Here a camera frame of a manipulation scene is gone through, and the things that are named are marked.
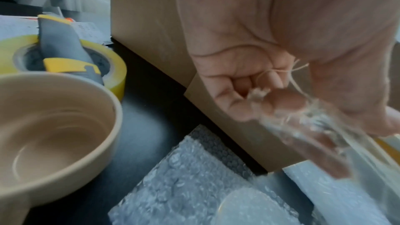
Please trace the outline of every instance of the bowl rim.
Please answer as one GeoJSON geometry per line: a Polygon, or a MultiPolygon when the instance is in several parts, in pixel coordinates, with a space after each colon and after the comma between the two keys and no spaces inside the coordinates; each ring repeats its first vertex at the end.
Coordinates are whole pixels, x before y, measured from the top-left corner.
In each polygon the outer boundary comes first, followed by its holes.
{"type": "Polygon", "coordinates": [[[122,120],[123,120],[123,111],[122,111],[122,106],[120,101],[117,99],[117,97],[109,91],[107,88],[104,86],[89,80],[84,77],[78,77],[74,76],[71,74],[62,74],[62,73],[51,73],[51,72],[40,72],[40,71],[31,71],[31,72],[19,72],[19,73],[12,73],[12,74],[2,74],[0,75],[0,82],[6,79],[14,79],[14,78],[23,78],[25,76],[26,78],[32,77],[32,76],[58,76],[62,77],[64,79],[69,79],[69,80],[79,80],[91,85],[94,85],[97,89],[102,90],[105,92],[108,97],[111,99],[113,106],[115,108],[115,121],[112,130],[108,134],[108,136],[104,139],[104,141],[101,142],[99,146],[97,146],[94,150],[92,150],[90,153],[88,153],[86,156],[83,158],[79,159],[78,161],[74,162],[73,164],[55,172],[52,173],[48,176],[45,176],[40,179],[36,179],[32,182],[27,182],[23,183],[20,185],[16,186],[11,186],[11,187],[2,187],[0,186],[0,199],[2,198],[10,198],[14,196],[20,196],[23,195],[24,193],[31,192],[35,189],[45,187],[48,184],[54,183],[55,181],[62,179],[68,175],[73,174],[75,171],[78,171],[90,163],[92,163],[99,155],[103,154],[107,148],[109,148],[115,141],[117,141],[117,136],[120,132],[120,129],[122,127],[122,120]]]}

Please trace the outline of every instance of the bubble wrap sheet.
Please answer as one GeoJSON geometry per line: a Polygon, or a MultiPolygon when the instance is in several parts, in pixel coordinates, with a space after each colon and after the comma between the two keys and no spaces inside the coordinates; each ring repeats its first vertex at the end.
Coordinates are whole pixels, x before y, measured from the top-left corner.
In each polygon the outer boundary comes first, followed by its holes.
{"type": "MultiPolygon", "coordinates": [[[[199,126],[190,135],[109,212],[113,225],[211,225],[230,193],[256,188],[245,179],[253,174],[243,161],[208,129],[199,126]]],[[[299,224],[284,203],[265,198],[288,218],[276,223],[271,213],[262,224],[299,224]]]]}
{"type": "Polygon", "coordinates": [[[391,224],[374,200],[351,180],[334,180],[310,161],[287,167],[284,172],[314,203],[328,225],[391,224]]]}

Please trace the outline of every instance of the yellow object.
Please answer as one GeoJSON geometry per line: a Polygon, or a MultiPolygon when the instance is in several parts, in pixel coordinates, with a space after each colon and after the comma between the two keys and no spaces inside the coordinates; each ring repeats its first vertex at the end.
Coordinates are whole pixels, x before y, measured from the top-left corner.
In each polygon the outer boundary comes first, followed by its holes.
{"type": "Polygon", "coordinates": [[[94,64],[68,58],[45,58],[46,71],[54,73],[86,72],[86,66],[92,66],[96,74],[101,74],[99,67],[94,64]]]}
{"type": "MultiPolygon", "coordinates": [[[[17,52],[26,51],[39,42],[37,35],[25,35],[0,41],[0,74],[19,73],[26,71],[17,66],[17,52]]],[[[114,93],[121,101],[125,91],[126,65],[114,51],[107,47],[80,40],[85,48],[101,54],[110,62],[110,71],[104,75],[104,86],[114,93]]]]}
{"type": "Polygon", "coordinates": [[[68,24],[68,25],[71,24],[71,22],[69,20],[58,18],[58,17],[54,17],[54,16],[50,16],[50,15],[40,14],[37,17],[38,18],[42,18],[42,19],[54,20],[54,21],[57,21],[57,22],[68,24]]]}
{"type": "Polygon", "coordinates": [[[376,143],[389,155],[393,160],[400,165],[400,152],[395,148],[387,144],[385,141],[381,139],[375,139],[376,143]]]}

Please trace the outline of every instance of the tape roll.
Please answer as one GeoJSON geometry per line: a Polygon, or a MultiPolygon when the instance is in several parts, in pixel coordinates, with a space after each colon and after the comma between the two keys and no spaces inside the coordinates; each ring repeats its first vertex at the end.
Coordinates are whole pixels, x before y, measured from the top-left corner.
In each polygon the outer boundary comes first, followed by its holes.
{"type": "MultiPolygon", "coordinates": [[[[125,92],[126,65],[114,51],[107,47],[80,40],[95,64],[99,67],[104,86],[121,101],[125,92]]],[[[25,35],[0,41],[0,74],[45,70],[38,54],[38,36],[25,35]]]]}

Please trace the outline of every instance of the dark tabletop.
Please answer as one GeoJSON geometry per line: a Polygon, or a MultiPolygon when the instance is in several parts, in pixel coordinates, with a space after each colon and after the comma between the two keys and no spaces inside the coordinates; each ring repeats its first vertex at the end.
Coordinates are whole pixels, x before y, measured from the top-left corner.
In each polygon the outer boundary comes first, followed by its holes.
{"type": "MultiPolygon", "coordinates": [[[[36,16],[41,13],[40,7],[0,2],[0,15],[36,16]]],[[[81,16],[75,12],[66,14],[64,16],[75,19],[81,16]]],[[[99,176],[75,193],[33,208],[24,225],[109,225],[108,211],[199,124],[218,135],[253,172],[265,173],[183,96],[183,86],[117,41],[113,49],[125,61],[128,72],[122,102],[124,120],[114,159],[99,176]]]]}

